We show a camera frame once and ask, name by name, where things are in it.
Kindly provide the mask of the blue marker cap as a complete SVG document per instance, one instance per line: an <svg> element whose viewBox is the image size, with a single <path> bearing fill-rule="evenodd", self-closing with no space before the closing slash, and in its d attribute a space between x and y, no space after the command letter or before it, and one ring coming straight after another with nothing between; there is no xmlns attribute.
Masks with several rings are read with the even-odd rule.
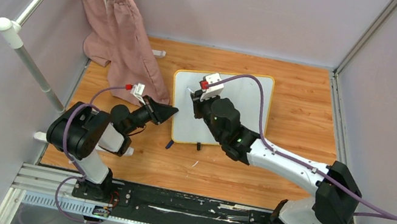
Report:
<svg viewBox="0 0 397 224"><path fill-rule="evenodd" d="M173 145L174 141L170 140L167 145L165 146L166 149L169 149Z"/></svg>

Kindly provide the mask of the yellow framed whiteboard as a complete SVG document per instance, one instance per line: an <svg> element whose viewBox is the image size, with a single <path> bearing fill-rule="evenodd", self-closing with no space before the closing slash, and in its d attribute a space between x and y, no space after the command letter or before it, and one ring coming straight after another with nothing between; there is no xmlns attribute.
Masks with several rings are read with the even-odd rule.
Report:
<svg viewBox="0 0 397 224"><path fill-rule="evenodd" d="M271 76L220 73L224 85L213 102L211 121L195 119L187 87L201 90L200 81L215 72L178 70L174 74L173 106L179 109L172 119L175 143L216 144L231 159L247 163L253 143L261 140L267 127L274 80Z"/></svg>

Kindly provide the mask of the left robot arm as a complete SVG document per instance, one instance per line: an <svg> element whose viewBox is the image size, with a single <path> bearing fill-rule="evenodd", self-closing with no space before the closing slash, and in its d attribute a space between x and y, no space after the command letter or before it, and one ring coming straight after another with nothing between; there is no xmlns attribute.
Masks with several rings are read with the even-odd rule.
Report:
<svg viewBox="0 0 397 224"><path fill-rule="evenodd" d="M148 123L160 125L178 112L177 107L158 103L147 95L142 100L136 110L118 104L109 112L78 102L49 126L46 141L64 153L82 176L76 183L76 197L115 200L118 191L113 186L113 172L102 162L97 149L118 157L131 155L131 136Z"/></svg>

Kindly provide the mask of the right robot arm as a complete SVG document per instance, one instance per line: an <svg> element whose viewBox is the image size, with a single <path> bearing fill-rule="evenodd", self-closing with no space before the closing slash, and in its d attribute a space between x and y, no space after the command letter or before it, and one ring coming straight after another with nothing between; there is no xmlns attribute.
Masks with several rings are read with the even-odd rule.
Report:
<svg viewBox="0 0 397 224"><path fill-rule="evenodd" d="M286 151L240 122L240 112L219 95L203 100L202 91L190 95L194 117L202 119L227 157L273 172L310 194L302 200L284 199L269 224L349 224L361 193L344 163L316 163Z"/></svg>

